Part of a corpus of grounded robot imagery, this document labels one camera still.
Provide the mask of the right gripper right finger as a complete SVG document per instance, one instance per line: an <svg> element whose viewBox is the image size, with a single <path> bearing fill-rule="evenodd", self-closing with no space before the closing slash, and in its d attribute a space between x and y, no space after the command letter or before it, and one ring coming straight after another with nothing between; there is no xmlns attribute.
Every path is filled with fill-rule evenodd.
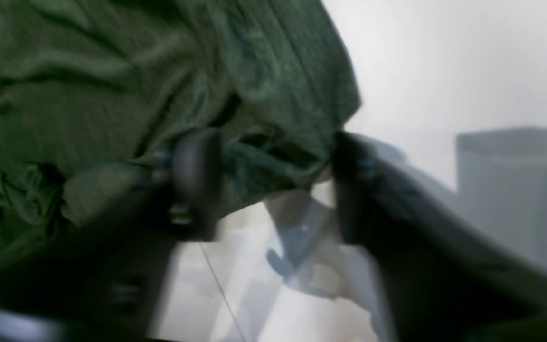
<svg viewBox="0 0 547 342"><path fill-rule="evenodd" d="M367 138L336 132L341 240L382 277L400 342L547 342L547 273L469 232Z"/></svg>

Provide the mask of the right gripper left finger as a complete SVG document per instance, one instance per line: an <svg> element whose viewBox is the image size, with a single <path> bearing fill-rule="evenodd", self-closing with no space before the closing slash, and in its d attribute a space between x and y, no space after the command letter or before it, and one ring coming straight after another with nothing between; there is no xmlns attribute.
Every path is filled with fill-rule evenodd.
<svg viewBox="0 0 547 342"><path fill-rule="evenodd" d="M147 342L182 242L215 238L216 128L183 134L111 206L0 274L0 342Z"/></svg>

